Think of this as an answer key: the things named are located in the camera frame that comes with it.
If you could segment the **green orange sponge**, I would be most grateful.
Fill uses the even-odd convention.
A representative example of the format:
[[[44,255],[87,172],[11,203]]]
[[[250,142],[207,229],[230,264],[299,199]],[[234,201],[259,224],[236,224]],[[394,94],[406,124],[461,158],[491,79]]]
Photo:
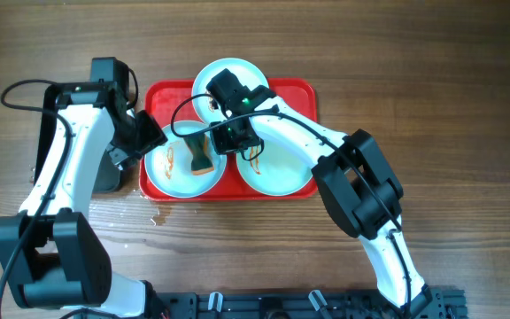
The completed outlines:
[[[190,170],[193,175],[204,175],[214,170],[212,157],[208,150],[209,139],[206,135],[184,137],[192,160]]]

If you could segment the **white plate top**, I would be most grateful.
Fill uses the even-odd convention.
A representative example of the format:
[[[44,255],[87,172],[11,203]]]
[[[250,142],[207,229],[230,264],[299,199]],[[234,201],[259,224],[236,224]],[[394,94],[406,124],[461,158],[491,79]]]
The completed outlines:
[[[239,82],[242,85],[246,85],[249,89],[255,89],[259,85],[269,87],[265,75],[251,62],[240,58],[221,58],[205,66],[199,72],[192,86],[192,95],[207,94],[206,86],[208,82],[223,69],[228,69],[232,74],[236,75]],[[224,121],[225,116],[221,111],[214,109],[210,105],[211,101],[209,97],[199,97],[192,101],[197,116],[206,124]]]

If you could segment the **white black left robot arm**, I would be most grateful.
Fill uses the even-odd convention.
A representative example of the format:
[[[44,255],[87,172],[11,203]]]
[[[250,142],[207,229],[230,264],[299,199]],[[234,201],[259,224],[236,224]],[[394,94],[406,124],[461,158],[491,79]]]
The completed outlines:
[[[67,308],[70,316],[164,318],[152,285],[112,270],[89,225],[102,158],[136,163],[166,141],[145,111],[128,115],[136,96],[125,80],[47,82],[38,108],[53,123],[50,147],[35,185],[14,216],[0,216],[0,317],[4,290],[21,308]]]

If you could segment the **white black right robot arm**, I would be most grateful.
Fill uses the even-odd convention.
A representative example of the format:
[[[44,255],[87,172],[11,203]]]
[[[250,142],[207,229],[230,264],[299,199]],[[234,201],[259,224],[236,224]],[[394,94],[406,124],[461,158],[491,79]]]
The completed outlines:
[[[362,129],[348,135],[325,128],[263,85],[210,84],[207,90],[231,114],[230,123],[247,125],[311,169],[330,218],[363,245],[379,293],[403,315],[417,316],[429,304],[428,286],[406,246],[403,187],[375,139]]]

